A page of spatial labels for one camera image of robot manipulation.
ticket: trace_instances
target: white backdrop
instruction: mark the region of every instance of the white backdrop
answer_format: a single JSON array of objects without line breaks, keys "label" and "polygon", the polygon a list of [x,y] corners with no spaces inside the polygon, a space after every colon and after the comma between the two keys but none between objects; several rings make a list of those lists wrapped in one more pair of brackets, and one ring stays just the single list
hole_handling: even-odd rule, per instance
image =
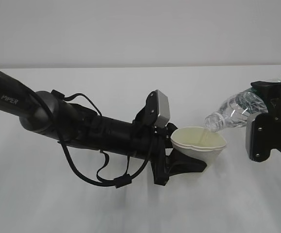
[{"label": "white backdrop", "polygon": [[[3,71],[36,91],[83,92],[105,116],[125,121],[134,118],[151,90],[160,89],[178,127],[202,125],[250,82],[281,76],[281,66]],[[0,112],[0,233],[281,233],[281,154],[252,162],[244,129],[222,134],[228,147],[198,180],[184,174],[165,187],[153,185],[148,165],[129,186],[100,188],[72,173],[54,140],[25,131],[16,117]],[[95,151],[70,151],[91,177],[104,162]],[[141,163],[132,159],[130,171]],[[102,175],[121,175],[125,166],[125,156],[111,154]]]},{"label": "white backdrop", "polygon": [[0,67],[281,64],[281,0],[0,0]]}]

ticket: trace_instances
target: white wall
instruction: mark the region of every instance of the white wall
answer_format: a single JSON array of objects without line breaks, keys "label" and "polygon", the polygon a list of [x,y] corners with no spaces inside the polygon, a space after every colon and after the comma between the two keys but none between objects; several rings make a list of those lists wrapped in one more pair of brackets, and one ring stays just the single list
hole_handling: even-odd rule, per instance
[{"label": "white wall", "polygon": [[0,67],[281,64],[281,0],[0,0]]}]

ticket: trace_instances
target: clear plastic bottle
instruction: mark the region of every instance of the clear plastic bottle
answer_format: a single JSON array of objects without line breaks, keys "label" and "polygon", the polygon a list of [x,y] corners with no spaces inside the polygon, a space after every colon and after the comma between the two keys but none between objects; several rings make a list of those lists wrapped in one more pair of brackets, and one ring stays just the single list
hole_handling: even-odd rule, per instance
[{"label": "clear plastic bottle", "polygon": [[205,118],[205,127],[212,132],[225,128],[240,128],[246,125],[250,114],[267,113],[263,100],[252,92],[252,89],[229,97],[221,107]]}]

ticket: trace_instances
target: black bracket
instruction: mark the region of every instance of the black bracket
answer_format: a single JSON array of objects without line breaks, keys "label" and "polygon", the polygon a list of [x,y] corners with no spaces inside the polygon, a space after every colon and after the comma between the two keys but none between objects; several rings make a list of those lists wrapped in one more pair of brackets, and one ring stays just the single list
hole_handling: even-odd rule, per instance
[{"label": "black bracket", "polygon": [[246,127],[246,150],[251,160],[262,162],[272,149],[281,152],[281,83],[251,84],[268,108],[267,114],[252,114]]},{"label": "black bracket", "polygon": [[167,96],[159,90],[152,91],[146,99],[145,107],[136,115],[135,120],[146,126],[164,128],[170,120]]},{"label": "black bracket", "polygon": [[170,176],[182,173],[203,172],[207,164],[199,159],[189,157],[176,149],[169,156],[165,155],[165,146],[159,140],[159,153],[151,160],[154,183],[166,185]]}]

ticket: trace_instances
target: bowl rim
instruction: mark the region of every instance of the bowl rim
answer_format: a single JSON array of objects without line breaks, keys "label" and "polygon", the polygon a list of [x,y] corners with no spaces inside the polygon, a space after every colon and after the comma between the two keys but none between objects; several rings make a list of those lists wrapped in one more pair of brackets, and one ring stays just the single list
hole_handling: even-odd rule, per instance
[{"label": "bowl rim", "polygon": [[187,129],[187,128],[201,128],[201,129],[208,130],[208,129],[206,129],[206,128],[204,128],[204,127],[201,127],[201,126],[188,126],[188,127],[178,128],[178,129],[176,129],[176,130],[172,133],[172,135],[171,135],[171,142],[172,142],[172,143],[175,143],[175,144],[177,144],[177,145],[179,145],[179,146],[188,147],[188,148],[195,148],[195,149],[199,149],[199,150],[201,150],[201,149],[209,149],[209,150],[211,150],[211,149],[224,149],[224,148],[226,148],[226,146],[227,146],[227,141],[226,141],[225,138],[224,138],[221,134],[219,134],[218,132],[212,132],[212,133],[216,133],[217,135],[219,135],[219,136],[223,139],[223,141],[225,142],[225,144],[224,144],[223,146],[219,146],[219,147],[199,147],[199,146],[193,146],[193,145],[188,145],[188,144],[179,143],[179,142],[176,142],[176,141],[173,140],[172,136],[174,135],[174,133],[175,133],[176,131],[179,131],[179,130],[181,130],[181,129]]},{"label": "bowl rim", "polygon": [[213,148],[213,149],[205,148],[205,149],[203,149],[203,148],[196,148],[196,147],[192,147],[192,146],[185,147],[185,146],[179,145],[177,143],[174,143],[173,147],[174,147],[174,145],[176,147],[179,147],[179,148],[184,149],[184,150],[194,150],[194,151],[199,151],[199,152],[211,152],[211,151],[223,150],[227,147],[227,145],[225,145],[224,147],[220,147],[220,148]]}]

